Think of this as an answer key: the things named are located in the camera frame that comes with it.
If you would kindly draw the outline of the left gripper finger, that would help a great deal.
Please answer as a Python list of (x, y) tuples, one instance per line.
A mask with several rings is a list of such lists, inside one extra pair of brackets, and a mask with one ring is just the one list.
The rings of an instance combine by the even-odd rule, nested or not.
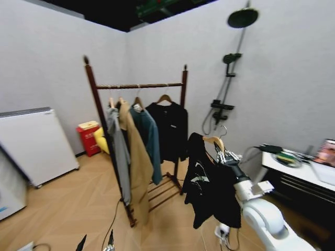
[(113, 230), (110, 232), (108, 243), (103, 248), (103, 251), (115, 251)]
[(87, 235), (84, 235), (84, 237), (81, 239), (81, 241), (78, 243), (77, 247), (76, 247), (76, 251), (82, 251), (84, 248), (84, 244), (86, 241)]

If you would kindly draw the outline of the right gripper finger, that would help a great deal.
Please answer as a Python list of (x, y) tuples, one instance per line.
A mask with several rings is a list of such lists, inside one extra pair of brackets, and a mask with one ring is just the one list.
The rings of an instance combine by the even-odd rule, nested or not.
[(217, 163), (225, 164), (226, 158), (225, 158), (225, 150), (223, 150), (220, 145), (218, 145), (216, 142), (214, 143), (215, 150), (217, 153)]
[(225, 157), (231, 158), (235, 161), (241, 161), (242, 159), (242, 155), (240, 154), (235, 154), (234, 152), (230, 151), (230, 150), (225, 150)]

